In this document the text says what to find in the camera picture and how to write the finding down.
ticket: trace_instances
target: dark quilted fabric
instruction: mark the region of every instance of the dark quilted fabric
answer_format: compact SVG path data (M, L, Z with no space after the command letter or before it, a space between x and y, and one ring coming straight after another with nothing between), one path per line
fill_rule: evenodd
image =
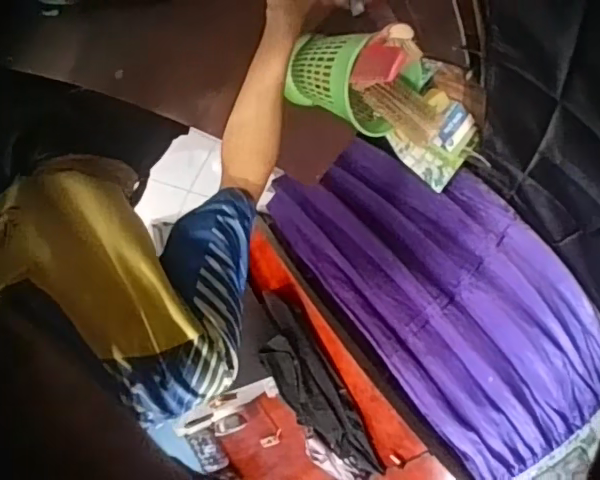
M490 1L479 174L600 309L600 0Z

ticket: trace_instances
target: hand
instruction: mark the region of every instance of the hand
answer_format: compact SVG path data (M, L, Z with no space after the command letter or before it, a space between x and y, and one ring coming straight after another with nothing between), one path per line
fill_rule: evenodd
M298 35L309 11L316 4L348 7L349 0L267 0L267 23Z

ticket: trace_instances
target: brown wooden surface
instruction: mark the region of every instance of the brown wooden surface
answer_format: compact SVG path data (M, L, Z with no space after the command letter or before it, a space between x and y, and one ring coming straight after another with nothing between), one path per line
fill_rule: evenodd
M19 25L2 59L11 68L105 93L221 138L261 35L265 3L82 0L58 17ZM309 29L327 14L314 11ZM425 51L458 60L461 41L450 0L374 0L356 19L345 10L332 12L318 30L371 32L397 19L414 25ZM313 183L354 131L318 108L285 109L278 165Z

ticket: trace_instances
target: red object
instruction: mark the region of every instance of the red object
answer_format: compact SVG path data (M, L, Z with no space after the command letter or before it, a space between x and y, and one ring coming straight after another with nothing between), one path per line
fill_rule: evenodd
M366 46L358 55L350 82L367 87L377 83L391 83L407 63L407 54L400 47L383 44Z

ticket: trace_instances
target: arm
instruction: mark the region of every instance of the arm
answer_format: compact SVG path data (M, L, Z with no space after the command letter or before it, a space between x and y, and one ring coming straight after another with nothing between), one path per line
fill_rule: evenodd
M262 40L225 130L221 188L260 198L278 159L287 64L314 3L268 0Z

